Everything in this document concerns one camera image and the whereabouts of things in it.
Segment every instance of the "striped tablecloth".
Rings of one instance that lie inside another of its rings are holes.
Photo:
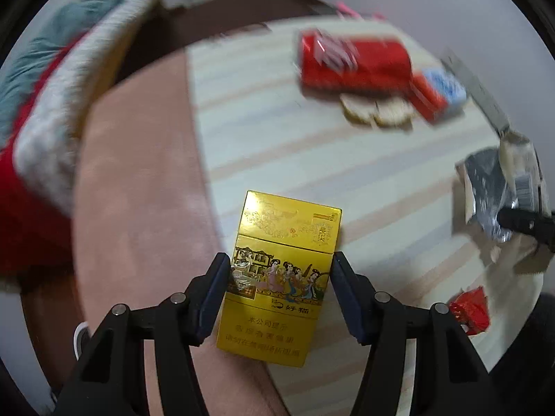
[[[479,229],[464,225],[454,164],[498,144],[484,114],[468,101],[460,117],[438,126],[416,120],[411,132],[352,126],[337,101],[301,93],[299,29],[393,35],[414,69],[438,60],[383,21],[308,17],[269,27],[188,48],[196,137],[223,247],[232,252],[249,189],[342,208],[338,250],[376,289],[429,307],[461,289],[485,286],[492,325],[472,341],[492,368],[534,307],[543,277],[514,276],[510,245],[489,265],[490,244]],[[305,366],[272,364],[269,370],[293,416],[343,416],[367,354],[368,347],[349,336],[330,286]],[[409,341],[399,414],[409,412],[414,359]]]

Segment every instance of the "pink object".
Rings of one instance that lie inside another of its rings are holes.
[[[348,14],[351,17],[354,17],[355,19],[362,19],[362,15],[360,15],[357,11],[355,11],[354,9],[349,8],[345,3],[343,3],[342,1],[338,1],[337,3],[335,3],[335,7],[338,9],[339,12],[342,12],[343,14]]]

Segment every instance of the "wooden floor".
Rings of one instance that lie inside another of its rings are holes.
[[[214,0],[190,9],[157,9],[139,30],[118,75],[206,37],[265,21],[314,15],[316,0]],[[22,302],[37,358],[58,393],[76,360],[73,332],[83,320],[73,270],[36,268],[21,276]]]

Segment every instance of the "black object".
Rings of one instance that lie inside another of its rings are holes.
[[[219,253],[185,293],[143,310],[115,305],[79,358],[54,416],[147,416],[144,339],[155,341],[165,416],[207,416],[189,346],[212,332],[229,272],[229,257]],[[484,364],[445,304],[424,310],[376,292],[341,252],[330,277],[350,333],[373,345],[352,416],[397,413],[409,338],[417,339],[411,416],[466,416],[464,401],[473,416],[502,414]]]
[[[555,252],[555,222],[553,217],[526,209],[501,208],[497,221],[503,228],[533,236],[540,244],[545,244]]]

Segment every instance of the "gold box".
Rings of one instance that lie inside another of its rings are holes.
[[[217,346],[301,367],[320,314],[341,210],[249,191]]]

